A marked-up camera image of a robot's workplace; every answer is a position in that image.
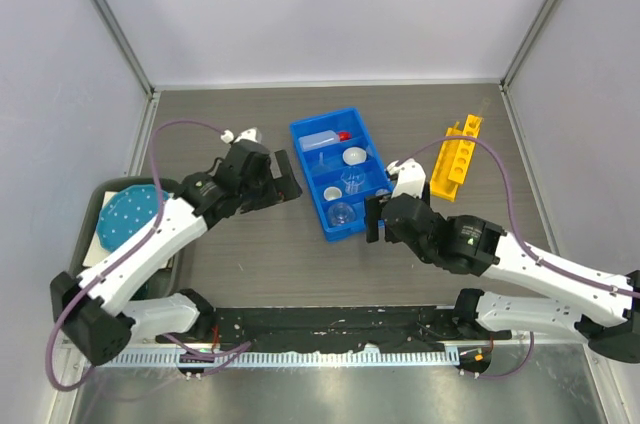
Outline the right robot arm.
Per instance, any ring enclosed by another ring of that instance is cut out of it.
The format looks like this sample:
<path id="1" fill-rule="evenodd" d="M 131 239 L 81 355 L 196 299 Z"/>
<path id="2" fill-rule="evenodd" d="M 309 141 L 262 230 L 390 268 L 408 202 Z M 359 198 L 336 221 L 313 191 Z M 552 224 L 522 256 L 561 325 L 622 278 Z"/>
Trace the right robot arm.
<path id="1" fill-rule="evenodd" d="M 621 275 L 582 266 L 476 216 L 445 218 L 426 197 L 370 196 L 365 223 L 369 243 L 403 243 L 424 264 L 536 292 L 534 298 L 514 298 L 462 290 L 451 315 L 460 337 L 523 330 L 584 341 L 603 357 L 638 363 L 638 272 Z"/>

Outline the yellow test tube rack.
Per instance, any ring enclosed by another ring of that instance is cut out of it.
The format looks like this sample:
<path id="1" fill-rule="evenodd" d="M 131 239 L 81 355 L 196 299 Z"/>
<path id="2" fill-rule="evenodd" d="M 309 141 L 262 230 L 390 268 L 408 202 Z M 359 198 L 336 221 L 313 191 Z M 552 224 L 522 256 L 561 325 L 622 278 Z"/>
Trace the yellow test tube rack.
<path id="1" fill-rule="evenodd" d="M 483 118 L 469 114 L 463 126 L 456 122 L 446 131 L 446 137 L 479 136 Z M 468 140 L 446 140 L 442 143 L 430 179 L 431 194 L 454 202 L 469 171 L 475 143 Z"/>

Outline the white evaporating dish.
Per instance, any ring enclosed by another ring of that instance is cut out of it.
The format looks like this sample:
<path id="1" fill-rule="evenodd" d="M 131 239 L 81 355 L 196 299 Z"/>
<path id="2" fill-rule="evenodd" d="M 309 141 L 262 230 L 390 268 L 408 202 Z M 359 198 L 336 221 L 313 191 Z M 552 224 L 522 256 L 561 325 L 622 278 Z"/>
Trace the white evaporating dish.
<path id="1" fill-rule="evenodd" d="M 348 166 L 357 166 L 367 160 L 368 154 L 365 149 L 354 146 L 345 149 L 342 153 L 342 159 Z"/>

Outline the clear glass test tube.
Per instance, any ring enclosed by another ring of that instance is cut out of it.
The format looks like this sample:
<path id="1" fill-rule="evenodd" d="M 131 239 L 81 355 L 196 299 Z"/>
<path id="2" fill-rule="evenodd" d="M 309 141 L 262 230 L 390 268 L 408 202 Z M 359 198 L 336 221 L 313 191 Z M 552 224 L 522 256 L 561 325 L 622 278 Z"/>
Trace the clear glass test tube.
<path id="1" fill-rule="evenodd" d="M 492 101 L 491 101 L 491 99 L 489 97 L 484 97 L 481 100 L 481 105 L 480 105 L 480 108 L 479 108 L 478 113 L 477 113 L 477 117 L 478 118 L 480 118 L 480 119 L 484 118 L 484 116 L 485 116 L 489 106 L 491 105 L 491 103 L 492 103 Z"/>

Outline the clear glass beaker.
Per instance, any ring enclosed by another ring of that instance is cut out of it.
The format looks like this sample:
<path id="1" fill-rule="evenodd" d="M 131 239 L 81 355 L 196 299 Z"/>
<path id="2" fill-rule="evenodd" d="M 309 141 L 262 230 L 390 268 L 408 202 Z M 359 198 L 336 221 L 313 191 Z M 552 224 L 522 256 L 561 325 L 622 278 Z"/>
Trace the clear glass beaker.
<path id="1" fill-rule="evenodd" d="M 341 181 L 344 185 L 344 192 L 347 195 L 359 193 L 365 183 L 366 174 L 359 167 L 349 167 L 341 174 Z"/>

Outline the small white crucible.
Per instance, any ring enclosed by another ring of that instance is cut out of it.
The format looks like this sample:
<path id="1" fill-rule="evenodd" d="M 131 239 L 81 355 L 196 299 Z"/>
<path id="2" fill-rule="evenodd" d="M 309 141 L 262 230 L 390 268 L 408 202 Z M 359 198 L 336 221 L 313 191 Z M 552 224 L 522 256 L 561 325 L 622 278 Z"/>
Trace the small white crucible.
<path id="1" fill-rule="evenodd" d="M 333 201 L 342 197 L 342 191 L 337 186 L 329 186 L 323 191 L 323 198 L 327 201 Z"/>

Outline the clear plastic funnel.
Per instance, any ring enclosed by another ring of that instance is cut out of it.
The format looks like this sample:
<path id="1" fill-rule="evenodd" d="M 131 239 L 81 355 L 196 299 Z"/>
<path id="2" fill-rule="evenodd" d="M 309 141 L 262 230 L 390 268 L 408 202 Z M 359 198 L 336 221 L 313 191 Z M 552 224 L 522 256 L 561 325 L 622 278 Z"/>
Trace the clear plastic funnel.
<path id="1" fill-rule="evenodd" d="M 313 169 L 315 174 L 324 174 L 331 172 L 335 169 L 333 156 L 326 152 L 320 152 L 318 155 L 318 162 Z"/>

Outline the blue compartment bin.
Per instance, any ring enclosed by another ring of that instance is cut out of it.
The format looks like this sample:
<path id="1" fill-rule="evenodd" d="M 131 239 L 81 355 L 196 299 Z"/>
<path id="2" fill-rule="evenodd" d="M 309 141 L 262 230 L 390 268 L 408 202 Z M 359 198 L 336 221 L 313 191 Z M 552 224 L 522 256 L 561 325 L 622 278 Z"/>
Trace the blue compartment bin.
<path id="1" fill-rule="evenodd" d="M 300 137 L 325 130 L 348 131 L 352 137 L 347 141 L 323 148 L 302 151 L 298 143 Z M 368 196 L 375 196 L 376 191 L 381 188 L 392 190 L 393 185 L 386 174 L 385 166 L 359 111 L 355 108 L 346 108 L 298 120 L 290 124 L 290 132 L 326 240 L 336 242 L 363 232 L 365 230 L 365 199 Z M 368 154 L 364 163 L 355 166 L 365 172 L 366 180 L 359 193 L 347 195 L 344 192 L 341 174 L 346 168 L 352 166 L 344 163 L 342 153 L 345 149 L 354 146 L 365 149 Z M 331 172 L 324 174 L 313 172 L 320 152 L 326 152 L 333 156 L 335 169 Z M 323 191 L 329 186 L 339 187 L 342 191 L 342 197 L 327 202 L 323 198 Z M 356 220 L 343 226 L 331 227 L 327 211 L 336 202 L 345 202 L 351 205 L 356 212 Z"/>

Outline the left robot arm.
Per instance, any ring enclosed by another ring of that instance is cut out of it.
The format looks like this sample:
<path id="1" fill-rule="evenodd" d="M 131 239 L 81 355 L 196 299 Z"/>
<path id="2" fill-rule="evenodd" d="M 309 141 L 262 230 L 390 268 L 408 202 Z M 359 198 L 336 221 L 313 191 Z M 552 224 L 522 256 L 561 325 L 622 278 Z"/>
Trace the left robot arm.
<path id="1" fill-rule="evenodd" d="M 213 306 L 192 289 L 134 300 L 134 294 L 171 257 L 225 218 L 297 199 L 302 190 L 286 151 L 270 152 L 241 139 L 214 174 L 187 176 L 155 216 L 102 263 L 81 275 L 58 274 L 50 284 L 59 331 L 94 366 L 114 359 L 133 339 L 175 335 L 205 341 L 215 325 Z"/>

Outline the clear glass flask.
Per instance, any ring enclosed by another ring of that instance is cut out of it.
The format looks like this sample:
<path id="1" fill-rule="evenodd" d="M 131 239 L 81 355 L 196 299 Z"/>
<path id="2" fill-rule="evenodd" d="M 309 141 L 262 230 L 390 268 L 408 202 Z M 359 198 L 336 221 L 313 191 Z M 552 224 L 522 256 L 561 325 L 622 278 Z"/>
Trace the clear glass flask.
<path id="1" fill-rule="evenodd" d="M 356 220 L 356 217 L 354 208 L 345 202 L 336 202 L 327 211 L 327 218 L 331 227 L 350 224 Z"/>

